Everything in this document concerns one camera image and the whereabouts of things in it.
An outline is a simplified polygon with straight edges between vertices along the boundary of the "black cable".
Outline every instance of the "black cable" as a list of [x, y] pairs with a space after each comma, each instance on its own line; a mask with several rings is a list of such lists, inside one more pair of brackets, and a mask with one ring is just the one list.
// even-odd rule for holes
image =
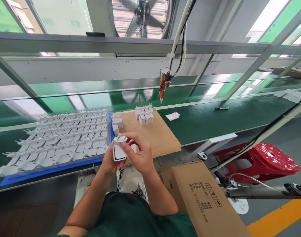
[[140, 31], [141, 31], [142, 29], [143, 29], [143, 28], [141, 28], [141, 29], [137, 32], [137, 34], [135, 35], [135, 37], [140, 33]]
[[[183, 27], [182, 27], [181, 32], [184, 30], [184, 27], [185, 27], [185, 25], [186, 25], [186, 23], [187, 23], [187, 21], [188, 21], [188, 18], [189, 18], [189, 16], [190, 16], [190, 13], [192, 12], [192, 9], [193, 9], [195, 3], [196, 3], [196, 0], [193, 0], [192, 5], [190, 6], [189, 14], [187, 15], [187, 19], [186, 19], [186, 21], [184, 22], [184, 25], [183, 25]], [[176, 51], [177, 51], [177, 47], [178, 47], [178, 44], [176, 45], [176, 48], [174, 49], [174, 54], [175, 54]], [[170, 67], [169, 67], [170, 70], [171, 70], [171, 66], [172, 66], [172, 61], [173, 61], [173, 59], [171, 60], [171, 63], [170, 63]]]
[[159, 163], [158, 157], [157, 157], [157, 161], [158, 161], [158, 164], [160, 165], [160, 167], [162, 167], [161, 164]]
[[[299, 101], [299, 103], [296, 103], [295, 105], [293, 105], [290, 109], [288, 109], [286, 112], [284, 112], [283, 114], [281, 114], [279, 117], [277, 117], [275, 120], [273, 120], [270, 124], [268, 124], [257, 136], [255, 136], [254, 139], [252, 139], [247, 147], [251, 147], [252, 145], [255, 144], [255, 142], [258, 140], [258, 138], [264, 134], [266, 131], [268, 131], [270, 128], [272, 128], [277, 122], [279, 122], [284, 116], [286, 116], [288, 113], [290, 113], [294, 108], [296, 108], [297, 106], [299, 106], [301, 104], [301, 100]], [[218, 165], [213, 166], [211, 168], [209, 168], [209, 170], [214, 169], [216, 167], [218, 167], [219, 165], [221, 165], [222, 163], [224, 163], [225, 161], [229, 160], [230, 158], [239, 155], [240, 153], [242, 153], [245, 150], [245, 147], [243, 149], [240, 149], [239, 151], [237, 151], [236, 153], [234, 153], [231, 157], [222, 160], [221, 162], [218, 163]]]
[[183, 36], [182, 36], [182, 48], [181, 48], [180, 63], [179, 63], [178, 69], [176, 70], [176, 72], [175, 72], [175, 73], [177, 73], [177, 72], [179, 71], [179, 68], [180, 68], [180, 66], [181, 66], [181, 64], [182, 64], [182, 56], [183, 56], [183, 48], [184, 48], [184, 38], [185, 38], [185, 36], [186, 36], [186, 30], [185, 30], [185, 29], [183, 29]]
[[126, 35], [127, 35], [127, 33], [128, 33], [128, 29], [129, 29], [129, 28], [130, 28], [130, 26], [131, 26], [131, 23], [132, 23], [132, 21], [133, 21], [133, 19], [134, 19], [135, 15], [136, 15], [136, 12], [137, 12], [137, 9], [136, 9], [136, 11], [135, 11], [135, 13], [134, 13], [134, 15], [133, 15], [133, 18], [132, 18], [132, 20], [131, 20], [130, 24], [128, 25], [128, 28], [127, 28], [127, 31], [126, 31], [126, 33], [125, 33], [125, 36], [124, 36], [124, 37], [126, 37]]

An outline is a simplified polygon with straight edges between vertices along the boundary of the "cable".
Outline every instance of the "cable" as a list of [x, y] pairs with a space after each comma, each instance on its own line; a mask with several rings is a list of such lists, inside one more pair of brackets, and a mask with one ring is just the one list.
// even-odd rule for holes
[[[275, 120], [273, 120], [269, 125], [267, 125], [254, 139], [252, 139], [243, 149], [239, 150], [237, 153], [235, 153], [233, 156], [229, 157], [226, 160], [221, 161], [217, 166], [214, 166], [212, 168], [210, 168], [209, 170], [211, 170], [211, 173], [214, 173], [215, 171], [217, 171], [218, 169], [220, 169], [221, 167], [223, 167], [224, 165], [228, 164], [229, 162], [235, 160], [237, 157], [239, 157], [240, 155], [242, 155], [243, 153], [245, 153], [246, 151], [248, 151], [249, 149], [253, 148], [256, 144], [258, 144], [260, 141], [262, 141], [263, 139], [265, 139], [268, 136], [265, 136], [265, 133], [273, 128], [274, 126], [278, 126], [277, 129], [279, 129], [281, 126], [283, 126], [285, 123], [287, 123], [291, 118], [293, 118], [294, 116], [296, 116], [298, 113], [301, 112], [301, 100], [299, 101], [299, 103], [296, 103], [294, 106], [292, 106], [290, 109], [288, 109], [286, 112], [284, 112], [283, 114], [281, 114], [279, 117], [277, 117]], [[288, 119], [288, 117], [291, 117], [288, 121], [286, 121], [285, 123], [283, 123], [284, 120]]]
[[159, 163], [158, 157], [157, 157], [157, 161], [158, 161], [158, 164], [160, 165], [160, 167], [162, 167], [161, 164]]
[[126, 33], [125, 33], [125, 36], [124, 36], [124, 37], [126, 37], [126, 35], [127, 35], [127, 33], [128, 33], [128, 29], [129, 29], [129, 27], [130, 27], [131, 23], [132, 23], [132, 22], [133, 22], [133, 20], [134, 20], [134, 17], [135, 17], [135, 15], [136, 15], [137, 9], [136, 9], [136, 11], [135, 11], [135, 13], [134, 13], [134, 15], [133, 15], [133, 18], [132, 18], [132, 20], [131, 20], [130, 24], [128, 25], [128, 28], [127, 28], [127, 31], [126, 31]]
[[135, 37], [141, 32], [141, 30], [142, 30], [143, 28], [141, 28], [138, 32], [137, 32], [137, 34], [135, 35]]
[[179, 66], [178, 66], [175, 74], [173, 74], [172, 77], [174, 77], [175, 75], [177, 75], [182, 70], [182, 68], [184, 66], [184, 63], [186, 61], [186, 55], [187, 55], [187, 24], [188, 23], [186, 22], [186, 27], [183, 30], [180, 63], [179, 63]]
[[176, 50], [177, 50], [177, 46], [179, 43], [179, 39], [181, 36], [181, 32], [183, 31], [183, 29], [185, 28], [186, 22], [190, 16], [190, 13], [194, 7], [196, 0], [188, 0], [185, 6], [185, 9], [183, 11], [179, 26], [178, 26], [178, 30], [176, 33], [176, 37], [174, 38], [174, 42], [173, 42], [173, 46], [172, 46], [172, 50], [171, 50], [171, 54], [170, 54], [170, 67], [169, 69], [171, 70], [172, 67], [172, 61], [174, 59]]
[[256, 182], [262, 184], [263, 186], [265, 186], [265, 187], [267, 187], [267, 188], [270, 188], [270, 189], [272, 189], [272, 190], [274, 190], [274, 191], [277, 191], [277, 192], [280, 192], [280, 193], [281, 193], [281, 191], [279, 191], [279, 190], [277, 190], [277, 189], [274, 189], [274, 188], [272, 188], [272, 187], [270, 187], [270, 186], [268, 186], [268, 185], [266, 185], [266, 184], [260, 182], [259, 180], [255, 179], [255, 178], [253, 178], [253, 177], [250, 177], [249, 175], [242, 174], [242, 173], [234, 173], [234, 174], [231, 174], [231, 175], [229, 176], [229, 178], [228, 178], [228, 185], [225, 187], [225, 189], [228, 189], [228, 188], [231, 186], [230, 180], [231, 180], [231, 178], [232, 178], [234, 175], [242, 175], [242, 176], [246, 176], [246, 177], [251, 178], [252, 180], [254, 180], [254, 181], [256, 181]]

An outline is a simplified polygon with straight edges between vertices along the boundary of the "cardboard sheet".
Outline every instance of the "cardboard sheet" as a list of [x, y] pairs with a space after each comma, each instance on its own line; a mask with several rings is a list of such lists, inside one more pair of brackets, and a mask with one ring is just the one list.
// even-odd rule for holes
[[[119, 132], [137, 132], [145, 137], [151, 144], [153, 158], [181, 151], [180, 142], [155, 109], [153, 112], [154, 122], [147, 125], [139, 123], [136, 119], [135, 111], [121, 115], [123, 127], [119, 128]], [[125, 165], [130, 165], [131, 163], [131, 160], [127, 158]]]

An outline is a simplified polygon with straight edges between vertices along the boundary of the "person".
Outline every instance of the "person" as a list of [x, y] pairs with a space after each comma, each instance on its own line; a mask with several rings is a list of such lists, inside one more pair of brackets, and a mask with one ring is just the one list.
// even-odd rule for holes
[[[109, 146], [97, 174], [79, 177], [91, 179], [58, 236], [197, 236], [189, 216], [178, 206], [156, 172], [150, 143], [137, 133], [125, 133], [121, 148], [132, 161], [113, 160]], [[130, 147], [136, 144], [135, 153]], [[111, 177], [117, 174], [117, 191], [108, 192]]]

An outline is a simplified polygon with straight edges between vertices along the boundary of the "red stool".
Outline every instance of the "red stool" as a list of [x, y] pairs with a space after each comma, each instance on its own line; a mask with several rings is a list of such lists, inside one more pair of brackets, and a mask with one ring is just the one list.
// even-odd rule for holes
[[[233, 156], [236, 151], [244, 148], [247, 144], [240, 144], [213, 154], [222, 161]], [[235, 162], [241, 159], [248, 160], [252, 166], [242, 169]], [[254, 177], [263, 183], [266, 180], [292, 175], [300, 171], [300, 167], [292, 159], [269, 143], [258, 143], [225, 166], [228, 169], [227, 178], [233, 173], [242, 173]], [[234, 179], [237, 182], [258, 184], [256, 181], [242, 175], [236, 175]]]

